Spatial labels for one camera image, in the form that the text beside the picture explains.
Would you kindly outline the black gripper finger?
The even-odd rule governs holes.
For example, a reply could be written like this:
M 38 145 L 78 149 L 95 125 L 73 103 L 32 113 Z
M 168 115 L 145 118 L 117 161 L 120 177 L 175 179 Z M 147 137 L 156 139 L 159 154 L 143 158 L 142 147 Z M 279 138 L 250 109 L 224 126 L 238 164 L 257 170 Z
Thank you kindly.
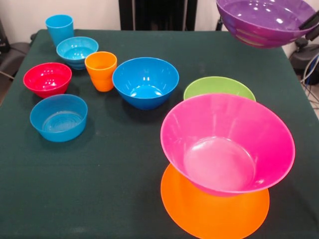
M 305 35 L 305 39 L 308 41 L 314 41 L 319 36 L 319 24 L 316 25 L 311 31 Z
M 299 26 L 299 30 L 305 30 L 316 26 L 319 22 L 319 11 L 311 15 L 305 22 Z

